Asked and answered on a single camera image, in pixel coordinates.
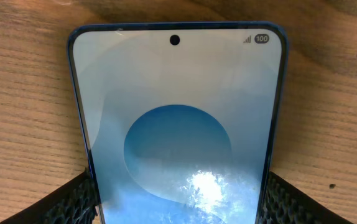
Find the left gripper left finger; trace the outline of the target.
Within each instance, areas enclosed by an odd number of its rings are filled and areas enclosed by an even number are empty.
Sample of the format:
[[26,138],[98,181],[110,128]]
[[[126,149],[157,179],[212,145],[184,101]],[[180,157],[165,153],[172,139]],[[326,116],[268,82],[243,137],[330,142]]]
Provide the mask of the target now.
[[0,224],[92,224],[98,215],[96,188],[88,169]]

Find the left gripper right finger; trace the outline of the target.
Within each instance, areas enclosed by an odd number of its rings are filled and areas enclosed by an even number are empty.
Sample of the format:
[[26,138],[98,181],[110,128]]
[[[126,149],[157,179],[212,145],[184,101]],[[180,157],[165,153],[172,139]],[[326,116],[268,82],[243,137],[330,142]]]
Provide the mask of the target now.
[[257,222],[260,224],[352,224],[273,172],[268,175]]

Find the blue Galaxy smartphone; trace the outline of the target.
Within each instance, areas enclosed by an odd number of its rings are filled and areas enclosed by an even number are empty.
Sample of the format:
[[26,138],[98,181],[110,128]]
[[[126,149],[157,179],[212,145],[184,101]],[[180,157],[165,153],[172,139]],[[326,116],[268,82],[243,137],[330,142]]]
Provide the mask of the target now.
[[259,222],[287,47],[270,22],[75,29],[67,55],[101,222]]

